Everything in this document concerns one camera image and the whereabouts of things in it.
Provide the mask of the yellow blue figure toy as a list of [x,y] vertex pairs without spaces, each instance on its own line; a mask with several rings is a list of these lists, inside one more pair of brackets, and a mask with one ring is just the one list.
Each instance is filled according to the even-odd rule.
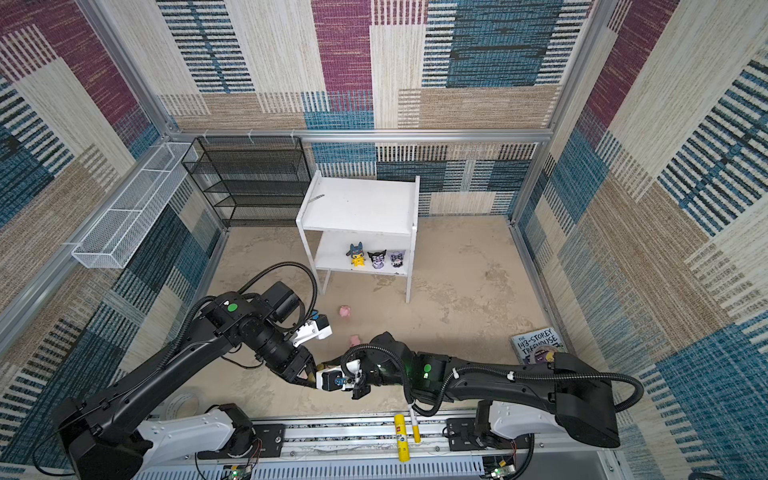
[[350,259],[354,268],[362,268],[365,265],[365,252],[362,242],[350,244],[346,256]]

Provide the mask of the black-eared figure toy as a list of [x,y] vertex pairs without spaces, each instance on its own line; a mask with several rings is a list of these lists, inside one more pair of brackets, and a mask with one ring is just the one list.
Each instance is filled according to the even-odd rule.
[[383,269],[386,264],[386,250],[380,251],[368,251],[368,257],[370,258],[371,265],[375,270]]

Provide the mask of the purple-eared black figure toy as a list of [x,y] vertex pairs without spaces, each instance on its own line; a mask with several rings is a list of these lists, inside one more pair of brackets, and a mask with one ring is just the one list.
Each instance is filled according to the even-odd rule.
[[404,250],[391,250],[388,252],[390,264],[393,268],[399,269],[404,266],[405,251]]

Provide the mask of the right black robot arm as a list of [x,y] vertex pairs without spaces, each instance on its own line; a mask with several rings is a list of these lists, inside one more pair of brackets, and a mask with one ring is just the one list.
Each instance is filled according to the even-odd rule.
[[406,404],[422,417],[436,415],[446,402],[522,405],[550,415],[572,439],[601,448],[620,446],[617,415],[645,393],[640,380],[599,372],[564,352],[532,365],[478,363],[414,352],[388,332],[348,349],[339,366],[355,399],[372,386],[399,385]]

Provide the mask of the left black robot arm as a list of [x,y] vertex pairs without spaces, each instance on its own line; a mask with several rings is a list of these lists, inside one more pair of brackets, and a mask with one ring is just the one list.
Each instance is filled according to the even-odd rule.
[[62,447],[69,473],[78,479],[131,479],[156,463],[201,451],[248,453],[255,439],[252,422],[234,404],[180,421],[152,422],[148,416],[239,346],[287,383],[310,386],[315,361],[292,337],[311,321],[317,297],[312,269],[288,261],[267,267],[236,291],[202,297],[159,352],[111,386],[80,402],[68,398],[54,410],[52,433],[31,454],[35,470],[57,475],[38,459],[51,440]]

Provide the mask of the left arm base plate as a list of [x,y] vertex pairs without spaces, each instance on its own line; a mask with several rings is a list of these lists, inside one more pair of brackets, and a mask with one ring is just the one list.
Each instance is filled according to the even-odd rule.
[[238,428],[233,438],[218,451],[203,451],[197,454],[199,460],[255,460],[279,457],[285,436],[286,425],[279,423],[256,424],[250,428]]

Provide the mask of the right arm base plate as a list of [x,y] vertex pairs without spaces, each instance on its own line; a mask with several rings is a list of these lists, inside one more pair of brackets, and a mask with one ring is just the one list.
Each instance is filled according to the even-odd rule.
[[535,442],[532,434],[506,439],[492,433],[489,425],[477,426],[474,418],[448,418],[442,430],[450,451],[527,449]]

